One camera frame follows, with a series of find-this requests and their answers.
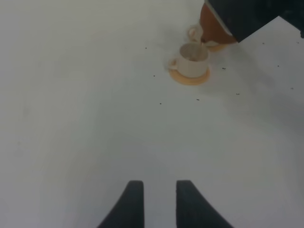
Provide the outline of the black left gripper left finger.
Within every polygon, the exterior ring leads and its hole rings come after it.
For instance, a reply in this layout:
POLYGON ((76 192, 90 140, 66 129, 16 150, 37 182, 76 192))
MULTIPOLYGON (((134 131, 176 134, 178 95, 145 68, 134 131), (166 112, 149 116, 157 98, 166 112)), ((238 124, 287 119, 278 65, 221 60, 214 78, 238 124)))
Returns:
POLYGON ((129 181, 98 228, 144 228, 144 184, 129 181))

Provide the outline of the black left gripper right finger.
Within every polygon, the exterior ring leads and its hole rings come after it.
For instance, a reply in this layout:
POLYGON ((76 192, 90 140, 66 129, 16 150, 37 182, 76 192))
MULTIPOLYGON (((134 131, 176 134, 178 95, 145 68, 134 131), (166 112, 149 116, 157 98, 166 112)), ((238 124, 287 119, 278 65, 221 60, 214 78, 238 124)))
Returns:
POLYGON ((176 227, 233 228, 190 180, 176 183, 176 227))

